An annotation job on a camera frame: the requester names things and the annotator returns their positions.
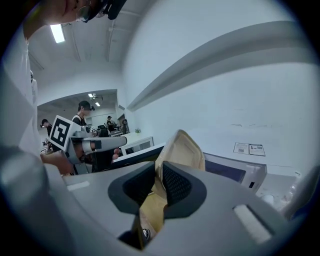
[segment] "ceiling light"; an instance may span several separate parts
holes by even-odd
[[[58,25],[51,25],[52,34],[54,36],[55,42],[61,43],[65,41],[64,33],[62,32],[61,24]]]

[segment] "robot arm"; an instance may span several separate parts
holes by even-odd
[[[127,143],[127,138],[124,136],[91,137],[91,133],[96,131],[94,127],[89,129],[86,126],[80,126],[57,115],[52,126],[49,141],[64,151],[65,156],[74,165],[83,163],[82,159],[77,157],[75,150],[75,146],[79,143],[82,145],[84,155],[113,150]]]

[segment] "ceiling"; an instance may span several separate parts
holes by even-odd
[[[76,110],[78,108],[78,105],[81,101],[88,101],[91,103],[95,109],[99,108],[114,108],[115,103],[117,101],[117,90],[101,90],[101,91],[94,91],[98,98],[92,100],[88,96],[88,93],[80,93],[64,98],[59,98],[56,100],[53,100],[51,102],[42,104],[38,106],[38,118],[41,119],[41,117],[45,118],[46,116],[49,116],[52,113],[60,112],[61,110],[68,110],[68,109],[74,109]]]
[[[49,26],[39,29],[29,40],[30,67],[37,77],[52,63],[71,60],[106,61],[121,64],[132,34],[144,12],[155,0],[127,0],[118,17],[94,18],[88,23],[62,25],[65,41],[56,43]]]

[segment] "white shirt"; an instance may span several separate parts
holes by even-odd
[[[31,83],[28,43],[22,26],[16,31],[0,63],[0,143],[18,146],[40,157],[37,126],[37,81]]]

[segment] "vr headset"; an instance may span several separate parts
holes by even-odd
[[[114,20],[117,18],[126,1],[127,0],[99,0],[95,10],[91,12],[89,19],[85,22],[87,23],[96,16],[102,17],[104,15],[108,15],[109,20]]]

